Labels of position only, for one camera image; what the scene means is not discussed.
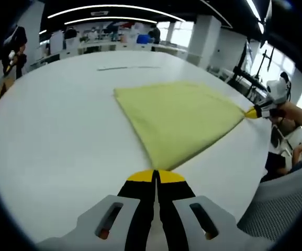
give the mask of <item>chair backrest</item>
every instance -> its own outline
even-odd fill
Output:
[[[254,237],[280,238],[302,210],[302,169],[263,182],[238,228]]]

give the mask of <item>ceiling light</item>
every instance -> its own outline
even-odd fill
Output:
[[[261,34],[264,34],[264,31],[265,31],[264,26],[260,22],[258,23],[258,25],[259,25],[259,29],[261,31]]]
[[[101,4],[101,5],[83,6],[83,7],[78,7],[78,8],[73,8],[73,9],[67,9],[67,10],[64,10],[62,12],[58,12],[58,13],[55,13],[55,14],[53,14],[51,16],[48,16],[47,18],[56,17],[56,16],[64,14],[64,13],[73,12],[75,10],[80,10],[80,9],[105,8],[105,7],[121,7],[121,8],[141,9],[141,10],[146,10],[148,12],[154,12],[154,13],[158,13],[158,14],[161,14],[161,15],[164,15],[164,16],[172,17],[172,18],[175,18],[175,19],[177,19],[177,20],[179,20],[181,22],[186,22],[186,20],[184,20],[182,18],[173,16],[173,15],[165,13],[165,12],[160,12],[160,11],[155,10],[155,9],[149,9],[149,8],[138,7],[138,6],[133,6],[133,5],[124,5],[124,4]]]
[[[89,21],[89,20],[98,20],[98,19],[129,19],[129,20],[136,20],[136,21],[143,21],[143,22],[151,22],[153,24],[156,24],[156,21],[143,19],[143,18],[135,18],[135,17],[90,17],[90,18],[84,18],[74,21],[65,22],[65,25],[73,24],[75,22],[82,22],[82,21]]]
[[[212,9],[215,13],[217,13],[218,16],[220,16],[221,19],[223,19],[224,22],[226,22],[226,23],[228,24],[228,28],[230,28],[230,29],[233,28],[232,25],[225,19],[225,17],[222,16],[221,13],[219,13],[215,8],[213,8],[213,7],[209,4],[209,2],[206,2],[206,1],[204,1],[204,0],[200,0],[200,1],[201,1],[202,3],[204,3],[205,5],[207,5],[207,6],[208,6],[210,9]]]
[[[259,16],[259,13],[258,13],[258,10],[256,9],[254,3],[253,3],[253,0],[246,0],[246,2],[249,4],[250,8],[251,8],[251,11],[253,12],[253,14],[255,15],[255,17],[261,21],[260,19],[260,16]]]

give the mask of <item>round table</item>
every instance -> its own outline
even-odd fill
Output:
[[[151,167],[113,89],[203,82],[243,110],[252,104],[203,69],[160,52],[75,56],[18,79],[0,100],[0,197],[34,242],[60,237],[127,177]],[[174,170],[240,220],[264,172],[271,124],[244,119]]]

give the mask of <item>human hand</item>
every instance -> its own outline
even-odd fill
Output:
[[[292,104],[289,101],[286,101],[286,103],[278,107],[278,109],[285,112],[286,119],[296,120],[295,114],[296,111],[299,109],[296,105]]]
[[[17,52],[17,54],[22,55],[24,53],[24,51],[25,51],[25,44],[19,48],[19,51]]]

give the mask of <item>yellow cloth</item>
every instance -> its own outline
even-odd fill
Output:
[[[172,170],[221,139],[244,112],[205,84],[115,89],[154,169]]]

